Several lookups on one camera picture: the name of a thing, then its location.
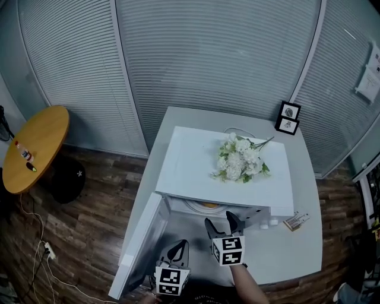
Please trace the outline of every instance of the picture frame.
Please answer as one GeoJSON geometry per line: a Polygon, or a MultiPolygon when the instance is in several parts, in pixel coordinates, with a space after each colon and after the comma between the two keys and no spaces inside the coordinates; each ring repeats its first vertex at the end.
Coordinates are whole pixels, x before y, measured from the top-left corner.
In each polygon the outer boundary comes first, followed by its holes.
{"type": "Polygon", "coordinates": [[[296,120],[300,110],[301,106],[299,104],[283,101],[278,115],[296,120]]]}
{"type": "Polygon", "coordinates": [[[294,135],[297,132],[299,121],[279,115],[274,128],[283,133],[294,135]]]}

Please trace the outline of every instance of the yellow table top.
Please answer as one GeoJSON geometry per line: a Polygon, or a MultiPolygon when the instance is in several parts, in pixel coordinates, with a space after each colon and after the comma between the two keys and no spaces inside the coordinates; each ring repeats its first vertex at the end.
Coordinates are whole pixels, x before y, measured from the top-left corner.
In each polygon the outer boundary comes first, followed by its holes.
{"type": "Polygon", "coordinates": [[[29,119],[8,147],[2,179],[5,188],[14,194],[27,191],[37,182],[58,153],[68,131],[69,113],[63,106],[47,107],[29,119]],[[33,172],[15,146],[18,141],[34,157],[33,172]]]}

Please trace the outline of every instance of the wooden floor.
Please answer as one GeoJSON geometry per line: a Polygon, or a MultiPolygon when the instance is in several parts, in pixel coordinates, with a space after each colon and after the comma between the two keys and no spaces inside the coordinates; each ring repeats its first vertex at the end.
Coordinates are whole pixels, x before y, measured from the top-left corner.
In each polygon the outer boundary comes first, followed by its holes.
{"type": "MultiPolygon", "coordinates": [[[[30,212],[31,197],[34,198],[35,212],[45,224],[43,240],[52,245],[58,256],[49,263],[54,275],[92,297],[112,300],[107,293],[118,269],[125,230],[146,160],[69,147],[64,147],[63,153],[79,160],[86,169],[86,185],[80,197],[60,205],[36,185],[30,195],[23,195],[23,207],[30,212]]],[[[340,166],[328,179],[317,181],[317,185],[324,238],[322,271],[263,286],[271,303],[329,303],[347,272],[350,251],[344,240],[361,231],[360,195],[345,166],[340,166]]],[[[22,296],[31,282],[40,224],[22,212],[19,200],[15,206],[12,225],[1,223],[0,258],[22,296]]],[[[99,303],[51,277],[50,280],[55,303],[99,303]]],[[[39,270],[35,287],[39,303],[53,303],[43,268],[39,270]]],[[[125,296],[120,303],[135,303],[143,291],[125,296]]],[[[38,303],[33,289],[24,301],[38,303]]]]}

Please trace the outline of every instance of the black shirt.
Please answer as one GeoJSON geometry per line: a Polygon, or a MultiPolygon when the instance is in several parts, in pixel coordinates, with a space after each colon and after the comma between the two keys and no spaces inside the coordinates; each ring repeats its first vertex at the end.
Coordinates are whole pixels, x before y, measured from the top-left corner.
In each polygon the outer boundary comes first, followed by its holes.
{"type": "Polygon", "coordinates": [[[179,297],[162,298],[164,304],[238,304],[242,303],[234,287],[188,284],[179,297]]]}

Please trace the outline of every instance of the paper sign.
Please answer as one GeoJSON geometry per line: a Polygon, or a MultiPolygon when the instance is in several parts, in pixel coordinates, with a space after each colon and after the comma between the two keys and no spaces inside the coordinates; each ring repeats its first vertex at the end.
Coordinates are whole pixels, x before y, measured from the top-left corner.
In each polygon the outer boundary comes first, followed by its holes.
{"type": "Polygon", "coordinates": [[[374,102],[379,90],[380,79],[367,67],[359,86],[355,88],[355,92],[359,92],[371,102],[374,102]]]}
{"type": "Polygon", "coordinates": [[[367,67],[379,78],[380,80],[380,50],[376,43],[373,43],[372,53],[369,57],[367,67]]]}

